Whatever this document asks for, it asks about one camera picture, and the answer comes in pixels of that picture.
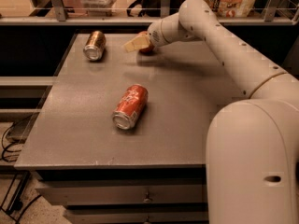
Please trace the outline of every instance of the gray tabletop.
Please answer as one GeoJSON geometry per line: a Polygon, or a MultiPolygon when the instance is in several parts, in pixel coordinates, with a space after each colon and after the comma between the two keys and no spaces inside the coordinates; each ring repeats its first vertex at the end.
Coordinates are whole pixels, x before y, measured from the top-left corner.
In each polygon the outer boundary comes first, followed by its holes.
{"type": "Polygon", "coordinates": [[[135,35],[106,35],[102,60],[82,52],[79,34],[15,165],[19,169],[195,167],[205,163],[209,124],[241,91],[202,41],[177,42],[151,55],[126,53],[135,35]],[[112,111],[141,84],[149,101],[123,131],[112,111]]]}

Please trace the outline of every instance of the soda can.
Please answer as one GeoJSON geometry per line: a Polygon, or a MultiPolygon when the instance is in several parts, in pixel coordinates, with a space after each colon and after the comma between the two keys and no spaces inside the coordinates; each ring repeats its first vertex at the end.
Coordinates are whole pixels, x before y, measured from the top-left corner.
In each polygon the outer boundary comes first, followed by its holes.
{"type": "Polygon", "coordinates": [[[97,61],[102,58],[106,46],[105,35],[101,31],[94,31],[90,34],[83,49],[84,55],[91,61],[97,61]]]}
{"type": "Polygon", "coordinates": [[[137,84],[129,87],[112,114],[115,125],[123,130],[135,127],[148,97],[148,90],[143,86],[137,84]]]}

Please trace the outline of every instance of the drawer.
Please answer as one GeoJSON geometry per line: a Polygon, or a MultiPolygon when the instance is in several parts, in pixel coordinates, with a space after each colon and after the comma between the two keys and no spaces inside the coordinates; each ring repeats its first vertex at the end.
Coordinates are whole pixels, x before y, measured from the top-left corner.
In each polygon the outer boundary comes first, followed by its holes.
{"type": "Polygon", "coordinates": [[[64,217],[73,224],[101,223],[207,223],[205,205],[148,206],[65,210],[64,217]]]}
{"type": "Polygon", "coordinates": [[[52,205],[207,203],[196,179],[44,182],[36,190],[52,205]]]}

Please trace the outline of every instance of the desk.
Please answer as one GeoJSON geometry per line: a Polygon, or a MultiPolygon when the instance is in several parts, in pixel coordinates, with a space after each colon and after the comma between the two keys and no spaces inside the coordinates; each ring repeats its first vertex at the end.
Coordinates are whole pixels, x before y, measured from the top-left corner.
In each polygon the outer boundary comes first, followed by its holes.
{"type": "Polygon", "coordinates": [[[121,47],[135,35],[106,34],[103,58],[90,62],[88,36],[72,44],[16,168],[38,174],[37,190],[73,223],[207,220],[208,127],[242,92],[202,41],[143,55],[121,47]],[[112,111],[136,83],[149,101],[123,131],[112,111]]]}

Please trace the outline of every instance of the red soda can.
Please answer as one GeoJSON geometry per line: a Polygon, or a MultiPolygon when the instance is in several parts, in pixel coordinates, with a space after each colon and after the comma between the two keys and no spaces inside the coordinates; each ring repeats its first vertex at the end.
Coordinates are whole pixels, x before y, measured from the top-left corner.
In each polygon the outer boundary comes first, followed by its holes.
{"type": "Polygon", "coordinates": [[[133,85],[127,89],[113,112],[115,125],[123,130],[133,128],[148,101],[149,93],[141,85],[133,85]]]}

